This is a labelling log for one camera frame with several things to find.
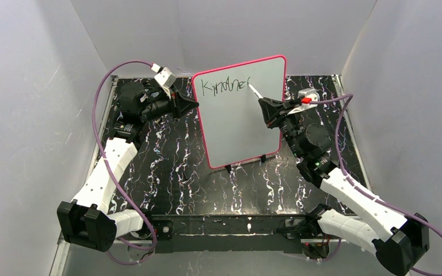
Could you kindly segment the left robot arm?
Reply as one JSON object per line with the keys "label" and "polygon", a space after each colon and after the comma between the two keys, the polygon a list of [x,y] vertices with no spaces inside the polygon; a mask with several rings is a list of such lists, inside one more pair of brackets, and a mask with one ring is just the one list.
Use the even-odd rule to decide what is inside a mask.
{"label": "left robot arm", "polygon": [[145,80],[122,85],[116,107],[116,122],[100,149],[99,161],[81,190],[57,209],[64,240],[100,252],[131,232],[147,231],[156,238],[145,210],[132,206],[110,214],[109,204],[114,192],[125,193],[119,180],[145,141],[147,124],[165,115],[179,119],[199,103],[175,86]]}

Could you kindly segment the white whiteboard marker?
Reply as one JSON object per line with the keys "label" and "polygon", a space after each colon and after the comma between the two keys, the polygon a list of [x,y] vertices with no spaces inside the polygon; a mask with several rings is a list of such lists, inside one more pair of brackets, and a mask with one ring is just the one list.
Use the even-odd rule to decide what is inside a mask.
{"label": "white whiteboard marker", "polygon": [[258,92],[258,90],[252,84],[248,84],[248,87],[257,96],[258,99],[263,98],[263,96]]}

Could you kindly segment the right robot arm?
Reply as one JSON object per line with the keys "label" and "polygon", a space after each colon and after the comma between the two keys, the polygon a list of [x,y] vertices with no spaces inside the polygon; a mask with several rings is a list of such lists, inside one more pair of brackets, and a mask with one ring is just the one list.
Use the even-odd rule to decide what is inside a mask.
{"label": "right robot arm", "polygon": [[302,161],[300,174],[315,187],[332,195],[354,211],[355,220],[320,204],[306,215],[306,223],[314,233],[341,237],[374,255],[394,275],[406,275],[429,250],[429,227],[419,213],[401,214],[378,199],[350,175],[328,150],[332,141],[321,124],[303,126],[301,107],[310,98],[277,101],[258,99],[267,128],[279,128],[293,155]]}

